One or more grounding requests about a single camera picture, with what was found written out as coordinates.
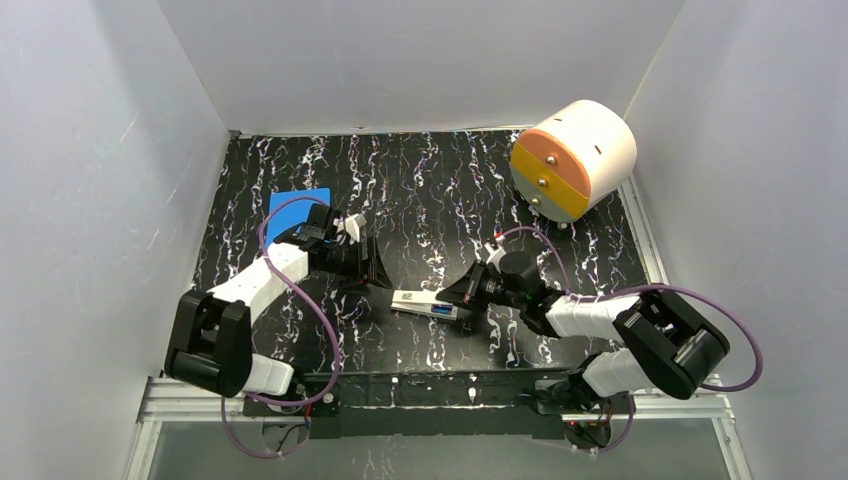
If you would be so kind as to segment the white remote control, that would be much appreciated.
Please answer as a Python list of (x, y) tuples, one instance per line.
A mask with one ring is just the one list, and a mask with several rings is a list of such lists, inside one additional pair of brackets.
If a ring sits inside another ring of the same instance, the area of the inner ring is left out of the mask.
[(444, 302), (441, 302), (439, 300), (435, 304), (424, 304), (424, 305), (420, 305), (420, 304), (418, 304), (418, 305), (416, 305), (416, 304), (398, 304), (398, 303), (392, 303), (392, 301), (391, 301), (391, 309), (394, 310), (394, 311), (409, 313), (409, 314), (415, 314), (415, 315), (421, 315), (421, 316), (428, 316), (428, 317), (443, 319), (443, 320), (457, 320), (459, 318), (459, 309), (457, 307), (454, 306), (455, 311), (456, 311), (455, 316), (444, 317), (444, 316), (433, 314), (431, 312), (431, 307), (433, 305), (452, 305), (452, 304), (444, 303)]

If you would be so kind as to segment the blue battery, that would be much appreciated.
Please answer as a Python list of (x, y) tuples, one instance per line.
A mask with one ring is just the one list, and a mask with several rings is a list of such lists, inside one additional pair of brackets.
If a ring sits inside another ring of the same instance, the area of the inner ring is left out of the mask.
[(456, 315), (455, 307), (452, 305), (433, 305), (431, 312), (444, 317), (453, 317)]

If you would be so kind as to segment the white remote battery cover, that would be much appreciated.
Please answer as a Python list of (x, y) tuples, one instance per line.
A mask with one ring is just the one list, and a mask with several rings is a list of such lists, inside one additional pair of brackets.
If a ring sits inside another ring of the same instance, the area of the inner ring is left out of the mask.
[(398, 304), (435, 304), (436, 292), (429, 290), (396, 290), (392, 297), (392, 303)]

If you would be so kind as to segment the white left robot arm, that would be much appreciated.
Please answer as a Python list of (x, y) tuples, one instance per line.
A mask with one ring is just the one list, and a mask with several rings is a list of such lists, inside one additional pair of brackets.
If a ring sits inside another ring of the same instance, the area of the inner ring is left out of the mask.
[(333, 350), (331, 377), (340, 372), (341, 347), (323, 309), (299, 285), (315, 272), (340, 278), (343, 289), (361, 295), (374, 285), (390, 289), (373, 236), (361, 214), (346, 215), (316, 197), (306, 219), (274, 238), (259, 227), (261, 254), (230, 280), (209, 290), (189, 290), (179, 299), (164, 360), (165, 374), (224, 398), (245, 393), (271, 405), (286, 405), (295, 378), (292, 365), (256, 353), (252, 328), (280, 296), (292, 292), (319, 317)]

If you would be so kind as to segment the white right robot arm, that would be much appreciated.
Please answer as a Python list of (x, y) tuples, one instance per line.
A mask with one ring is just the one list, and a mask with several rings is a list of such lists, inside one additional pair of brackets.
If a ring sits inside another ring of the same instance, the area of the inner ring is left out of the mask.
[(621, 344), (618, 351), (587, 357), (562, 380), (535, 386), (528, 394), (539, 408), (586, 411), (615, 395), (651, 388), (687, 400), (730, 351), (726, 336), (675, 292), (650, 288), (581, 302), (543, 281), (524, 252), (475, 262), (436, 298), (474, 312), (514, 308), (530, 331), (544, 337)]

